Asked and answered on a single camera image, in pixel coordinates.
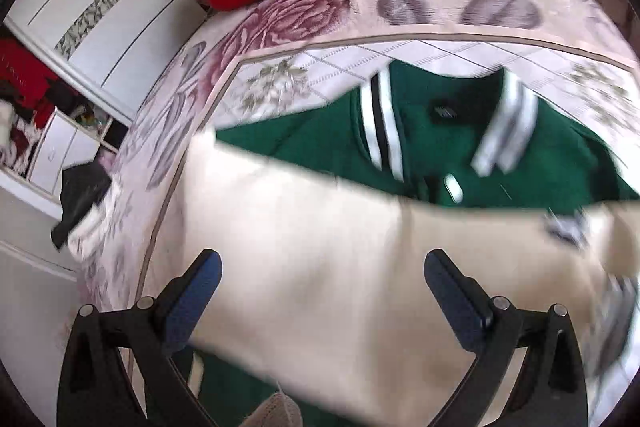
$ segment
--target cabinet drawer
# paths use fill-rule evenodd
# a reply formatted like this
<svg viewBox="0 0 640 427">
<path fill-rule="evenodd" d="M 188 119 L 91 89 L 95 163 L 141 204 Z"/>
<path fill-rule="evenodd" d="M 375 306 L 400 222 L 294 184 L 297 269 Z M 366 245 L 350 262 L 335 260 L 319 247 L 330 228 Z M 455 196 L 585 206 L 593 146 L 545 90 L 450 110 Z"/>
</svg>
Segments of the cabinet drawer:
<svg viewBox="0 0 640 427">
<path fill-rule="evenodd" d="M 58 173 L 56 186 L 53 189 L 53 195 L 55 197 L 59 198 L 60 192 L 62 191 L 62 171 L 73 165 L 93 161 L 98 149 L 100 149 L 100 142 L 89 136 L 87 133 L 81 130 L 76 130 L 76 135 L 74 136 L 74 139 L 71 140 L 71 145 L 69 146 L 65 159 L 62 162 L 62 169 Z"/>
<path fill-rule="evenodd" d="M 164 68 L 203 21 L 196 2 L 172 0 L 134 40 L 102 85 L 122 102 L 126 116 L 135 118 Z"/>
<path fill-rule="evenodd" d="M 76 128 L 68 121 L 54 114 L 47 132 L 38 148 L 29 181 L 42 190 L 53 193 L 62 169 L 66 152 L 71 145 Z"/>
</svg>

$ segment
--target blue gripper pad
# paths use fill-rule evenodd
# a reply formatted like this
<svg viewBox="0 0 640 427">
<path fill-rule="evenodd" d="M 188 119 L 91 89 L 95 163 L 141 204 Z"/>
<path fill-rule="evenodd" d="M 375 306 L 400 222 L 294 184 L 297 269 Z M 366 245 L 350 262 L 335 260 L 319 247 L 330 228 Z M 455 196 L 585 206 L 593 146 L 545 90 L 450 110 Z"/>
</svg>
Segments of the blue gripper pad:
<svg viewBox="0 0 640 427">
<path fill-rule="evenodd" d="M 187 279 L 188 285 L 175 301 L 164 321 L 162 349 L 167 354 L 179 351 L 186 346 L 204 308 L 216 291 L 222 279 L 222 259 L 218 252 L 203 250 L 179 279 Z"/>
<path fill-rule="evenodd" d="M 456 334 L 460 346 L 478 353 L 493 312 L 478 282 L 465 277 L 444 250 L 431 250 L 424 260 L 424 279 Z"/>
</svg>

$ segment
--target white cabinet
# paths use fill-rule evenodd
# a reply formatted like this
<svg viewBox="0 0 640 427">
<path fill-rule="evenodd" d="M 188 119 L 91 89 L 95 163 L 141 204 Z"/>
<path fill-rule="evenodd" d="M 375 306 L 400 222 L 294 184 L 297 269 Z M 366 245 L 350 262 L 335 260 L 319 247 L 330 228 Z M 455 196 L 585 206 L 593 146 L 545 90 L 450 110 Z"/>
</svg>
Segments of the white cabinet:
<svg viewBox="0 0 640 427">
<path fill-rule="evenodd" d="M 92 161 L 98 149 L 98 137 L 91 136 L 56 111 L 33 155 L 27 180 L 58 199 L 62 189 L 62 170 Z"/>
<path fill-rule="evenodd" d="M 53 193 L 58 173 L 75 134 L 76 128 L 71 123 L 53 115 L 31 162 L 27 175 L 29 182 L 49 194 Z"/>
<path fill-rule="evenodd" d="M 204 19 L 195 0 L 16 0 L 4 22 L 67 84 L 129 126 Z"/>
<path fill-rule="evenodd" d="M 68 167 L 78 165 L 81 163 L 87 163 L 93 161 L 95 155 L 100 149 L 100 142 L 89 136 L 81 129 L 76 129 L 74 139 L 71 140 L 71 145 L 66 151 L 65 159 L 62 162 L 62 169 L 58 173 L 58 179 L 56 186 L 53 189 L 53 195 L 56 198 L 60 198 L 60 192 L 62 191 L 62 171 Z"/>
</svg>

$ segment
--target screw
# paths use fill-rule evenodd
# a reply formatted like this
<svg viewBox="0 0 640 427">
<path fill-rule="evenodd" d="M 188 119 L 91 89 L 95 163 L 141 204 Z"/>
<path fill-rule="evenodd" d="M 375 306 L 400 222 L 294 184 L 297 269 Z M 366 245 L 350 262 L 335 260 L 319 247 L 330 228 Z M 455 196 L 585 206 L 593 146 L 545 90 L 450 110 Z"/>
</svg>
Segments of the screw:
<svg viewBox="0 0 640 427">
<path fill-rule="evenodd" d="M 82 306 L 78 313 L 82 316 L 82 317 L 88 317 L 89 315 L 91 315 L 94 312 L 94 307 L 91 304 L 85 304 L 84 306 Z"/>
<path fill-rule="evenodd" d="M 561 317 L 564 317 L 569 312 L 565 306 L 562 306 L 562 304 L 554 304 L 554 311 Z"/>
<path fill-rule="evenodd" d="M 153 297 L 141 297 L 138 302 L 136 302 L 136 306 L 141 310 L 148 310 L 151 306 L 154 305 L 156 300 Z"/>
<path fill-rule="evenodd" d="M 494 306 L 499 310 L 506 310 L 510 305 L 511 303 L 507 297 L 494 297 Z"/>
</svg>

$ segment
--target white stripe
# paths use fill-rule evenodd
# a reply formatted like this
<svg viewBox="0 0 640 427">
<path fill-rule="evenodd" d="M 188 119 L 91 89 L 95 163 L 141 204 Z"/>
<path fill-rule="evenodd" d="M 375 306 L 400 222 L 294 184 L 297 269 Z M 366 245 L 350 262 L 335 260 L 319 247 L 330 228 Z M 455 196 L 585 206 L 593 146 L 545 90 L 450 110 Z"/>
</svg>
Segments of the white stripe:
<svg viewBox="0 0 640 427">
<path fill-rule="evenodd" d="M 394 178 L 399 182 L 404 181 L 402 175 L 402 150 L 400 147 L 400 137 L 396 127 L 396 117 L 394 107 L 391 103 L 391 77 L 389 68 L 384 68 L 378 74 L 380 80 L 380 109 L 382 110 L 382 120 L 385 123 L 386 141 L 389 143 L 389 166 Z"/>
<path fill-rule="evenodd" d="M 527 145 L 529 145 L 537 118 L 538 97 L 532 90 L 525 88 L 518 121 L 497 161 L 498 167 L 505 174 L 512 172 L 518 165 Z"/>
<path fill-rule="evenodd" d="M 75 271 L 64 266 L 60 266 L 59 264 L 52 263 L 51 261 L 47 261 L 46 259 L 42 259 L 32 253 L 22 250 L 21 248 L 14 247 L 14 245 L 2 239 L 0 239 L 0 252 L 14 257 L 14 259 L 18 259 L 23 263 L 27 263 L 38 270 L 50 273 L 51 275 L 56 275 L 57 277 L 62 277 L 62 279 L 73 282 L 76 282 L 77 280 Z"/>
<path fill-rule="evenodd" d="M 378 147 L 378 138 L 376 137 L 376 122 L 373 119 L 370 80 L 360 86 L 360 105 L 362 108 L 362 125 L 364 127 L 364 135 L 367 138 L 371 162 L 378 169 L 382 169 L 382 156 L 380 155 L 380 147 Z"/>
<path fill-rule="evenodd" d="M 193 353 L 193 359 L 191 360 L 191 372 L 189 374 L 189 381 L 187 386 L 191 391 L 191 394 L 196 398 L 200 394 L 200 386 L 202 385 L 202 377 L 204 376 L 204 360 L 202 360 L 196 353 Z"/>
<path fill-rule="evenodd" d="M 520 102 L 520 79 L 511 71 L 504 71 L 502 95 L 498 108 L 486 128 L 480 146 L 471 160 L 471 166 L 481 178 L 486 178 L 494 170 L 495 161 L 499 154 L 500 144 L 509 130 L 511 118 Z"/>
<path fill-rule="evenodd" d="M 460 187 L 458 180 L 455 179 L 452 174 L 447 174 L 445 176 L 444 186 L 447 187 L 449 196 L 451 196 L 451 199 L 454 203 L 462 203 L 462 198 L 464 197 L 464 194 L 462 193 L 462 187 Z"/>
</svg>

